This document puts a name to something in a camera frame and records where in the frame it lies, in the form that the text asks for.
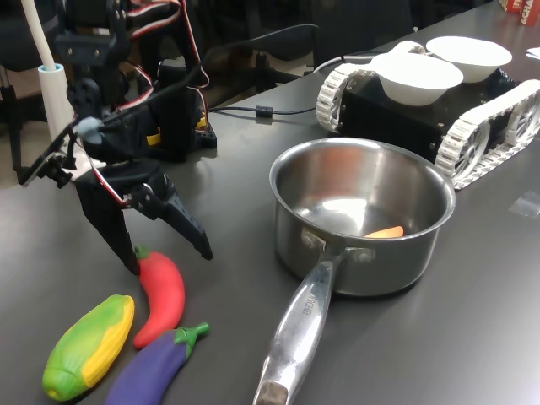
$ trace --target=black cable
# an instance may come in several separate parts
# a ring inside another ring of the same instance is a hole
[[[275,116],[294,116],[296,114],[304,114],[305,112],[310,112],[316,110],[317,107],[307,108],[305,110],[298,111],[274,111],[272,107],[214,107],[208,110],[208,112],[217,112],[217,111],[249,111],[255,112],[256,116],[264,118],[272,118],[272,115]]]
[[[179,83],[176,83],[176,84],[172,84],[172,85],[170,85],[168,87],[165,87],[159,93],[151,95],[150,97],[148,97],[145,101],[143,101],[139,105],[136,105],[136,106],[134,106],[134,107],[132,107],[130,109],[124,110],[123,112],[121,112],[119,114],[113,114],[113,115],[108,116],[106,119],[103,120],[103,122],[107,123],[107,122],[114,121],[114,120],[120,120],[123,117],[132,114],[133,111],[140,109],[142,106],[147,105],[150,102],[156,101],[157,99],[163,99],[164,97],[170,96],[170,95],[184,89],[188,85],[192,84],[192,81],[195,78],[197,78],[199,72],[201,71],[201,67],[205,63],[207,63],[208,60],[210,60],[213,57],[214,54],[216,54],[218,52],[228,51],[229,49],[236,48],[238,46],[254,46],[258,41],[264,40],[265,38],[275,36],[275,35],[281,34],[281,33],[286,32],[286,31],[296,30],[296,29],[302,28],[302,27],[311,27],[311,28],[317,28],[317,29],[320,28],[318,25],[315,25],[315,24],[297,24],[297,25],[293,25],[293,26],[290,26],[290,27],[287,27],[287,28],[283,28],[282,30],[277,30],[277,31],[271,32],[269,34],[258,36],[256,38],[251,38],[249,40],[238,40],[236,42],[230,42],[229,44],[225,44],[225,45],[222,45],[222,46],[215,46],[214,48],[211,48],[210,50],[208,50],[208,52],[206,53],[206,55],[204,55],[202,60],[197,65],[195,65],[195,67],[193,67],[193,69],[189,72],[189,74],[186,76],[185,80],[183,80],[183,81],[181,81]]]
[[[304,114],[305,112],[315,111],[317,107],[311,107],[306,110],[299,110],[299,111],[274,111],[274,115],[276,116],[295,116],[296,114]]]

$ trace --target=plastic food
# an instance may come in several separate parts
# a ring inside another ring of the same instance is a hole
[[[178,370],[187,362],[207,323],[168,331],[141,350],[120,373],[104,405],[159,405]]]
[[[373,238],[373,239],[389,239],[389,238],[401,238],[403,236],[403,227],[396,226],[394,228],[388,228],[383,230],[378,230],[372,234],[364,236],[364,238]]]
[[[112,295],[69,328],[47,361],[43,389],[67,401],[105,375],[126,342],[135,305],[128,295]]]
[[[133,339],[136,348],[153,342],[161,333],[174,329],[184,312],[184,281],[167,257],[144,246],[135,248],[141,273],[139,278],[150,303],[150,316]]]

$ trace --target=tracked robot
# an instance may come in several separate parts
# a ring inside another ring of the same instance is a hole
[[[391,52],[426,50],[405,41]],[[344,63],[328,75],[317,99],[320,124],[411,150],[434,163],[457,190],[523,150],[540,128],[539,80],[517,83],[497,69],[481,83],[448,90],[433,105],[414,107],[386,96],[374,66]]]

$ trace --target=white bowl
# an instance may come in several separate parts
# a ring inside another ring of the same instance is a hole
[[[430,105],[463,80],[451,63],[416,53],[386,53],[372,63],[386,95],[404,105]]]
[[[463,72],[465,83],[481,82],[512,60],[512,54],[501,45],[465,36],[434,38],[426,49],[456,65]]]

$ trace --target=saucepan handle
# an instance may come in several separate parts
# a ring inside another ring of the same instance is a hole
[[[323,253],[294,293],[270,344],[253,405],[290,404],[315,354],[344,257]]]

